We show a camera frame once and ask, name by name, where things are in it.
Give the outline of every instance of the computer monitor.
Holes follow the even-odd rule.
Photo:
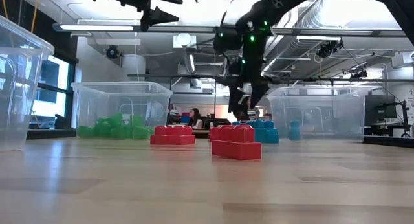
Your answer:
[[[365,126],[375,124],[381,119],[396,118],[395,97],[391,95],[367,95],[365,97]]]

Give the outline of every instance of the transparent storage bin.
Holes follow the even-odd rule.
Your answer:
[[[362,142],[365,96],[372,87],[283,87],[267,98],[279,136]]]
[[[147,140],[167,122],[172,91],[154,82],[73,83],[77,135],[85,139]]]
[[[54,47],[0,16],[0,151],[25,145],[43,60]]]

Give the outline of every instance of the ceiling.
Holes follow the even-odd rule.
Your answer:
[[[26,0],[34,5],[36,0]],[[67,24],[119,24],[134,23],[140,19],[141,13],[136,12],[132,6],[122,7],[114,0],[37,0],[38,8],[58,23]],[[152,6],[158,6],[161,10],[180,17],[178,23],[169,23],[167,25],[178,26],[217,26],[225,10],[226,23],[234,23],[240,16],[250,10],[253,3],[258,0],[235,0],[231,5],[231,0],[183,0],[183,5],[174,5],[162,1],[153,0]],[[348,19],[344,28],[388,28],[399,29],[391,14],[387,11],[382,3],[373,0],[352,0],[352,5],[347,3],[349,0],[326,1],[321,13],[324,19],[339,22]],[[301,14],[311,4],[310,1],[303,3],[296,10],[296,17]],[[372,13],[380,16],[381,19],[374,18]],[[88,37],[88,42],[100,53],[108,45],[99,43],[100,39],[119,40],[120,50],[123,54],[143,54],[146,56],[147,68],[151,74],[176,74],[177,64],[182,61],[182,49],[173,48],[173,36],[169,33],[93,33]],[[197,42],[205,41],[212,38],[211,34],[196,34]],[[349,54],[356,56],[356,61],[362,63],[369,61],[370,65],[381,62],[388,62],[387,57],[392,56],[393,50],[414,50],[413,45],[406,38],[344,38],[346,50],[340,50],[335,54],[336,58],[327,58],[321,63],[314,61],[314,54],[319,48],[321,41],[311,43],[306,48],[304,58],[310,60],[289,60],[284,65],[294,64],[294,70],[291,76],[334,76],[341,73],[343,69],[349,69],[355,66],[356,62],[349,57]],[[205,46],[202,53],[195,54],[195,62],[222,62],[220,56],[209,55],[213,53],[211,47]],[[282,44],[272,45],[268,51],[283,50]],[[367,56],[375,52],[376,56]],[[271,73],[278,74],[278,71],[290,69],[291,67],[272,68]],[[205,67],[196,67],[196,72],[205,69]]]

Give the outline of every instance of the wooden floor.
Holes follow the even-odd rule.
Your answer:
[[[261,161],[196,146],[31,140],[0,153],[0,224],[413,224],[414,150],[310,141]]]

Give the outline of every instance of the window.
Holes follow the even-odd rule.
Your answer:
[[[69,84],[73,80],[73,65],[55,56],[43,61],[33,103],[31,129],[53,129],[56,115],[70,122],[73,92]]]

